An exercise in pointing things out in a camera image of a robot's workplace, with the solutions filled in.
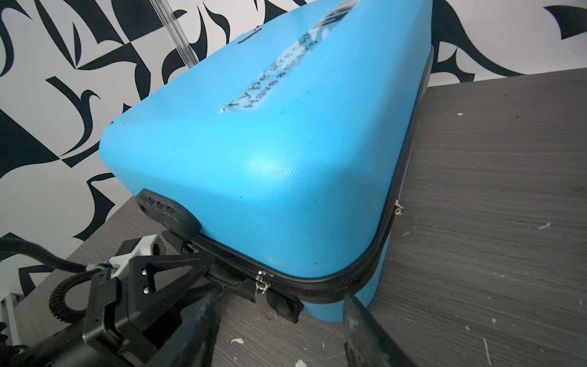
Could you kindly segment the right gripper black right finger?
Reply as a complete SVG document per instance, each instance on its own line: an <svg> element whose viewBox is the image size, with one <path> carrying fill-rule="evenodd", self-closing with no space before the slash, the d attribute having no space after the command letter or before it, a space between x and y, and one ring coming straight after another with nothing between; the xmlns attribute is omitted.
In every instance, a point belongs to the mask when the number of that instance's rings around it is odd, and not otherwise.
<svg viewBox="0 0 587 367"><path fill-rule="evenodd" d="M348 366L404 365L404 353L355 295L344 298L343 327Z"/></svg>

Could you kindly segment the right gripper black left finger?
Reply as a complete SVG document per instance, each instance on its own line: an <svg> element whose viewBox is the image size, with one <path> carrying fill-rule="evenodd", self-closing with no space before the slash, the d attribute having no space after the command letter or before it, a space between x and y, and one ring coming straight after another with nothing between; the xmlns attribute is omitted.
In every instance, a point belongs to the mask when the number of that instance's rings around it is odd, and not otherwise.
<svg viewBox="0 0 587 367"><path fill-rule="evenodd" d="M146 330L156 351L147 366L210 366L220 327L221 290L189 290L167 298Z"/></svg>

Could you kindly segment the blue hard-shell suitcase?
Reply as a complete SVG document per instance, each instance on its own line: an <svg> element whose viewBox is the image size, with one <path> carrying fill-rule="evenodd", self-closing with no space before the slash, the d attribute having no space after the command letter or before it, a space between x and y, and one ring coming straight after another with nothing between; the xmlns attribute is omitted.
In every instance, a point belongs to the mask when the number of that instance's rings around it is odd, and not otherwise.
<svg viewBox="0 0 587 367"><path fill-rule="evenodd" d="M109 125L99 154L146 214L308 315L375 296L434 59L430 1L314 1Z"/></svg>

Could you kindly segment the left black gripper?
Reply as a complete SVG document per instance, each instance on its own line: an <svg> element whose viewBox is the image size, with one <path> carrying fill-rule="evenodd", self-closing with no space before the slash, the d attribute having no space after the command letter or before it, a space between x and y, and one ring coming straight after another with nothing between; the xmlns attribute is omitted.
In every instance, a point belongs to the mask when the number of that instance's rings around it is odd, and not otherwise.
<svg viewBox="0 0 587 367"><path fill-rule="evenodd" d="M193 287L214 263L208 252L139 256L123 276L103 271L91 281L86 316L1 362L2 366L136 366L133 342L164 342L189 317L202 316L192 336L208 337L220 323L223 288ZM127 338L117 317L127 310Z"/></svg>

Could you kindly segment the aluminium frame rails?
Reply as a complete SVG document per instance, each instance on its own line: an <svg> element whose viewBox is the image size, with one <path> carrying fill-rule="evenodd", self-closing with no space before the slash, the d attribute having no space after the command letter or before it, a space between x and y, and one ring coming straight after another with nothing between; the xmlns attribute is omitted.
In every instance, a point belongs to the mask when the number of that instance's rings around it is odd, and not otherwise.
<svg viewBox="0 0 587 367"><path fill-rule="evenodd" d="M150 0L152 8L174 42L175 48L187 68L199 63L195 51L188 42L182 27L167 0Z"/></svg>

